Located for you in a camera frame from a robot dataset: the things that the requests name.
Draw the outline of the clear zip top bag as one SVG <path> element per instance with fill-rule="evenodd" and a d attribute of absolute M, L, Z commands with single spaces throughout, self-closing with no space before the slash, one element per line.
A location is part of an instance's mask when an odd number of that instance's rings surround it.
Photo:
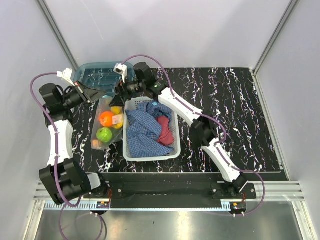
<path fill-rule="evenodd" d="M 113 98 L 105 95 L 98 101 L 91 131 L 91 148 L 106 150 L 109 145 L 123 139 L 124 108 L 111 106 Z"/>

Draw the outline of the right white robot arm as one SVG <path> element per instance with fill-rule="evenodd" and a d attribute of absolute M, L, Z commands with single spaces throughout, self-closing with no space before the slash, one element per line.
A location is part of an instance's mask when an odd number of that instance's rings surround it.
<path fill-rule="evenodd" d="M 223 149 L 217 135 L 217 127 L 221 124 L 203 111 L 184 100 L 173 89 L 168 81 L 156 78 L 146 62 L 139 62 L 133 67 L 135 79 L 128 81 L 128 68 L 117 63 L 113 71 L 121 76 L 115 87 L 116 95 L 112 104 L 124 104 L 136 93 L 144 93 L 148 98 L 165 105 L 181 117 L 189 126 L 189 139 L 192 144 L 202 148 L 218 167 L 224 186 L 222 194 L 239 198 L 245 192 L 248 180 Z"/>

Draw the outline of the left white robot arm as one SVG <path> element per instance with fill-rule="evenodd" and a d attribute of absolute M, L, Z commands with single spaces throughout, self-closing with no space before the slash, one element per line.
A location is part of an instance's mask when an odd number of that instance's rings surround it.
<path fill-rule="evenodd" d="M 39 178 L 57 204 L 65 204 L 92 193 L 97 198 L 108 194 L 109 186 L 100 173 L 86 173 L 75 161 L 72 146 L 73 108 L 90 104 L 105 93 L 80 82 L 63 90 L 47 83 L 39 89 L 45 104 L 45 124 L 50 132 L 50 156 L 47 166 L 39 170 Z"/>

